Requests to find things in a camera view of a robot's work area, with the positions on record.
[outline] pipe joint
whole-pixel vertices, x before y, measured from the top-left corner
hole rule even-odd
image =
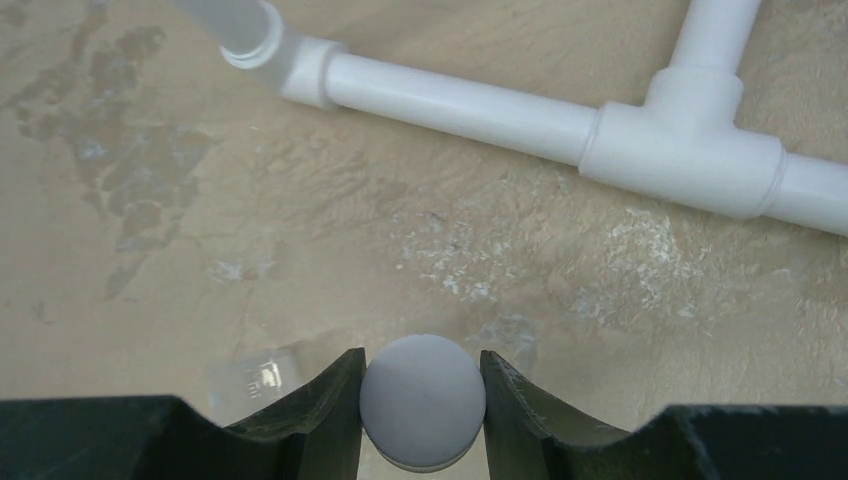
[[[347,47],[338,42],[301,35],[286,24],[275,6],[260,1],[268,16],[265,40],[251,52],[237,54],[221,47],[232,66],[245,70],[260,82],[295,102],[331,109],[327,95],[327,67]]]
[[[672,108],[681,105],[655,102],[606,104],[580,159],[580,174],[734,218],[768,210],[785,169],[779,139],[718,123],[719,114],[726,115],[720,109],[707,111],[713,128],[696,130],[698,122],[686,124],[685,112]],[[669,123],[676,116],[684,120],[683,129]]]
[[[698,136],[733,128],[743,90],[732,73],[669,67],[651,80],[645,108],[680,135]]]

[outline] stained concrete floor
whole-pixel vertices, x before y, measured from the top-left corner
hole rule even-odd
[[[638,103],[679,0],[277,2],[357,53]],[[848,161],[848,2],[766,1],[738,123]],[[633,429],[673,402],[848,399],[848,241],[732,221],[233,71],[162,0],[0,5],[0,395],[176,393],[283,348],[309,378],[436,333]],[[369,446],[360,477],[406,478]],[[486,477],[480,442],[430,478]]]

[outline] white pvc pipe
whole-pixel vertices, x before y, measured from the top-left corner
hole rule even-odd
[[[692,0],[670,66],[736,72],[759,8],[760,0]]]
[[[787,153],[778,138],[733,125],[743,90],[735,71],[759,0],[692,0],[645,105],[600,110],[351,55],[297,33],[264,0],[172,1],[228,62],[290,100],[577,165],[599,182],[710,212],[848,235],[848,165]]]
[[[550,160],[577,164],[597,110],[341,54],[327,95],[338,105]]]
[[[766,215],[848,235],[848,165],[787,154],[783,182]]]

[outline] clear plastic piece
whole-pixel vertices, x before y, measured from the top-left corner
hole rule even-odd
[[[210,420],[230,425],[271,405],[303,385],[290,349],[267,349],[207,369]]]

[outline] dark stain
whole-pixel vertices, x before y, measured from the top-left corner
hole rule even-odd
[[[3,54],[0,55],[0,73],[5,70],[13,60],[18,58],[18,56],[26,51],[28,48],[32,47],[31,42],[21,43],[18,45],[14,45],[7,50],[3,51]]]
[[[52,325],[53,322],[49,322],[46,320],[47,318],[47,303],[42,300],[37,304],[33,305],[30,309],[32,311],[32,316],[35,318],[35,321],[38,323],[44,323],[46,325]]]
[[[106,300],[115,298],[119,293],[123,292],[127,285],[130,284],[141,265],[147,260],[147,256],[139,257],[133,263],[126,267],[118,267],[109,278],[106,280]]]
[[[103,25],[106,25],[107,20],[105,8],[90,10],[88,18],[80,25],[71,39],[71,60],[74,63],[79,64],[82,61],[85,49],[88,47],[88,39],[97,33]]]
[[[259,280],[260,277],[261,277],[260,270],[256,267],[250,267],[250,268],[248,268],[244,271],[241,278],[242,278],[242,280],[253,281],[253,280]]]
[[[0,18],[15,28],[23,27],[27,21],[26,11],[24,10],[24,5],[27,3],[29,2],[17,1],[0,8]]]
[[[164,31],[133,28],[88,52],[90,39],[107,22],[104,2],[89,7],[71,38],[68,58],[40,71],[0,110],[14,113],[22,136],[39,142],[58,138],[69,145],[76,179],[86,190],[82,200],[102,218],[120,219],[115,251],[123,257],[106,281],[111,299],[150,252],[178,235],[198,194],[192,172],[212,140],[190,126],[128,121],[143,64],[161,49]]]

